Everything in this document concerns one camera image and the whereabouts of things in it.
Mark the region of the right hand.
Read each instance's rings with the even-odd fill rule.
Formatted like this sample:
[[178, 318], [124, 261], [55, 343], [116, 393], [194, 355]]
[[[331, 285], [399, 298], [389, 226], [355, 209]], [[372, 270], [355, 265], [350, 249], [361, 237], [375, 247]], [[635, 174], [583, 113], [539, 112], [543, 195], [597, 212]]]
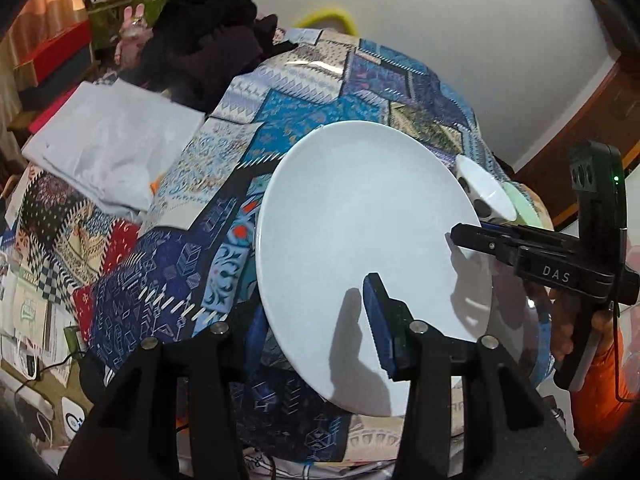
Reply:
[[[550, 289], [531, 282], [525, 282], [524, 285], [528, 296], [541, 299], [544, 307], [551, 308], [550, 351], [555, 361], [562, 363], [574, 351], [572, 336], [579, 298], [569, 292]], [[615, 370], [614, 342], [617, 333], [614, 330], [613, 313], [609, 310], [596, 312], [591, 318], [591, 329], [600, 337], [591, 366], [603, 365], [605, 368]]]

